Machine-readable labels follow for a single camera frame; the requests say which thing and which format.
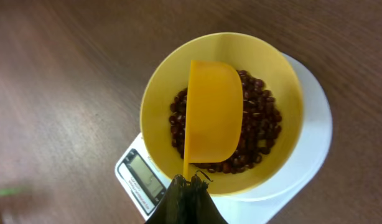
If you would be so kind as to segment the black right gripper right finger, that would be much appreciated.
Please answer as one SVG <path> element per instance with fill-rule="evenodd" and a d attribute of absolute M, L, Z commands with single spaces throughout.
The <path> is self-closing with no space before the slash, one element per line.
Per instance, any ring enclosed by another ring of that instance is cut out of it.
<path fill-rule="evenodd" d="M 227 224 L 207 189 L 208 183 L 195 173 L 187 192 L 187 220 L 196 224 Z"/>

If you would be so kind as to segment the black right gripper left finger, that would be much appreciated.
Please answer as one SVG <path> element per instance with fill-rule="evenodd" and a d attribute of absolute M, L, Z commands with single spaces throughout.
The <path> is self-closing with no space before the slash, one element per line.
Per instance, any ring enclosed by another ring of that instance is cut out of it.
<path fill-rule="evenodd" d="M 182 175 L 176 175 L 167 188 L 163 199 L 145 224 L 184 224 L 185 211 L 184 193 L 187 181 Z"/>

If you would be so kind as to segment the yellow measuring scoop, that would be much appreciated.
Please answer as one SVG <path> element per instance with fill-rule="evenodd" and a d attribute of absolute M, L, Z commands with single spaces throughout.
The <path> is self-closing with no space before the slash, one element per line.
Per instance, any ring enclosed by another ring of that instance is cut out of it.
<path fill-rule="evenodd" d="M 222 162 L 236 150 L 243 119 L 243 90 L 237 71 L 223 62 L 190 63 L 183 176 L 189 165 Z"/>

